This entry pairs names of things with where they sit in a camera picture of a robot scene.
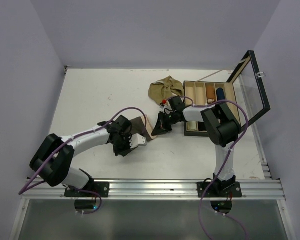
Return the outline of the brown underwear beige waistband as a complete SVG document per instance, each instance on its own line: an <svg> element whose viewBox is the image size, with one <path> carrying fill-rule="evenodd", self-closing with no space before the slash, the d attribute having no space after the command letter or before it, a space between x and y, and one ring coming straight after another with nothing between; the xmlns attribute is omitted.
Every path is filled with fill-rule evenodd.
<svg viewBox="0 0 300 240"><path fill-rule="evenodd" d="M152 136L152 132L154 130L153 126L150 123L148 116L139 116L134 119L130 120L132 129L130 133L140 134L141 136L145 137L147 142L153 141L157 136Z"/></svg>

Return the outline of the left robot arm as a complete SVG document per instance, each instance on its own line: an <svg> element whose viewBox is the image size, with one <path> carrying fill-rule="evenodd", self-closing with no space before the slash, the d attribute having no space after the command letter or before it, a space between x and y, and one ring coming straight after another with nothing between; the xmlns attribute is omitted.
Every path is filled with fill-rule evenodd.
<svg viewBox="0 0 300 240"><path fill-rule="evenodd" d="M59 137L48 135L30 161L35 171L50 187L59 184L89 196L97 191L93 178L82 169L71 167L73 159L94 147L112 144L115 156L125 157L133 151L133 124L124 116L99 123L95 128L77 135Z"/></svg>

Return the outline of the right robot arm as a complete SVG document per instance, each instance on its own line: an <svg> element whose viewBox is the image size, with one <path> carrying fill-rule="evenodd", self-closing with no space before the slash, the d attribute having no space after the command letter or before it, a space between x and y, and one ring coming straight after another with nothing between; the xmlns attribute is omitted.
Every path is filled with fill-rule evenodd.
<svg viewBox="0 0 300 240"><path fill-rule="evenodd" d="M228 107L227 100L220 100L211 105L186 106L180 96L164 100L170 109L165 107L158 114L152 136L164 135L172 131L177 123L203 123L209 139L215 146L216 165L211 181L197 183L200 198L227 198L231 188L236 184L234 171L234 146L242 131L241 124Z"/></svg>

